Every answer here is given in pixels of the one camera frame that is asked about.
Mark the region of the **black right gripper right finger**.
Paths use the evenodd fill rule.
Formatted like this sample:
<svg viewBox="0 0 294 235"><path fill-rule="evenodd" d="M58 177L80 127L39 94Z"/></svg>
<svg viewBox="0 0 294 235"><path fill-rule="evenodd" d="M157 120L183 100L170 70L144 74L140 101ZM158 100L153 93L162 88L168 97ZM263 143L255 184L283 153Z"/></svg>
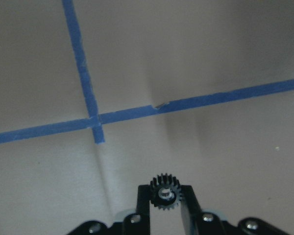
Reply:
<svg viewBox="0 0 294 235"><path fill-rule="evenodd" d="M194 228L202 209L190 185L182 185L181 218L184 228Z"/></svg>

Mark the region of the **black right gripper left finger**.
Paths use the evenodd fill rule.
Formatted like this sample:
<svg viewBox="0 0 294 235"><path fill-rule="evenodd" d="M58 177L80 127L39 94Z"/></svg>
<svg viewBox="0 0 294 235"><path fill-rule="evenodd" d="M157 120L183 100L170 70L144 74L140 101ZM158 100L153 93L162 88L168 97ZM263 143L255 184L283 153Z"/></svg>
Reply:
<svg viewBox="0 0 294 235"><path fill-rule="evenodd" d="M150 199L151 190L149 185L138 186L137 194L137 214L141 216L144 221L150 221Z"/></svg>

